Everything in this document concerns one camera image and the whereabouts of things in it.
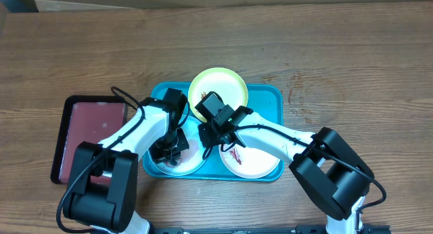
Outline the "green and yellow sponge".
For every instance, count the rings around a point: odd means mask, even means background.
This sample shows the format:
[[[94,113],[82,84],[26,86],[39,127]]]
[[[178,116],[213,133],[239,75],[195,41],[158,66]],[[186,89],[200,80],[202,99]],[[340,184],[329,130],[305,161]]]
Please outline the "green and yellow sponge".
[[[176,168],[179,167],[182,163],[181,155],[173,156],[168,162],[165,163],[165,165],[169,168]]]

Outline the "yellow-green plate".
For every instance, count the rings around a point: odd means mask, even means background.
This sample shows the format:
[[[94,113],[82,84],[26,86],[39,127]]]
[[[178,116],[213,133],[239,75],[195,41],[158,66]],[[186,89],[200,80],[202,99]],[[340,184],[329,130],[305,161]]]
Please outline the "yellow-green plate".
[[[191,111],[202,122],[206,122],[206,119],[195,106],[211,91],[217,93],[223,103],[229,104],[233,109],[248,104],[248,89],[240,75],[228,68],[209,68],[192,80],[188,90]]]

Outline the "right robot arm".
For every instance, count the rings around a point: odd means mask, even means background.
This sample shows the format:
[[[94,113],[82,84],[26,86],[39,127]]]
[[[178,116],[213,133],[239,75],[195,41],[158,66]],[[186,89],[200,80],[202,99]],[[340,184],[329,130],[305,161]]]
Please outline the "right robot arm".
[[[196,106],[214,143],[264,151],[288,164],[312,203],[327,216],[327,233],[366,233],[363,210],[381,204],[385,189],[370,167],[339,134],[295,131],[268,121],[252,109]]]

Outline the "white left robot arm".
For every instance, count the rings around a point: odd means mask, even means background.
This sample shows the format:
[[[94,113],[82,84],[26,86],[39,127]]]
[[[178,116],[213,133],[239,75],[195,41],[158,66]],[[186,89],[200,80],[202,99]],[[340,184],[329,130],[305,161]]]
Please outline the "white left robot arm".
[[[149,152],[155,163],[175,163],[189,148],[181,129],[185,95],[143,100],[136,115],[105,142],[82,142],[75,150],[68,188],[56,212],[86,225],[84,233],[147,232],[135,213],[138,163]]]

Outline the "light blue plate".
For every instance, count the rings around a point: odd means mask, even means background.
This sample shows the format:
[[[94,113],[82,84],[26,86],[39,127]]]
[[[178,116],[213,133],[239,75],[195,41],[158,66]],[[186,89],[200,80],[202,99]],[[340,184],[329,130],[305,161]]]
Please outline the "light blue plate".
[[[144,170],[153,177],[182,177],[197,171],[203,164],[203,147],[198,126],[201,122],[193,116],[188,116],[186,123],[181,127],[185,133],[189,149],[181,152],[181,157],[176,159],[177,165],[173,166],[169,162],[154,164],[148,152],[143,157]]]

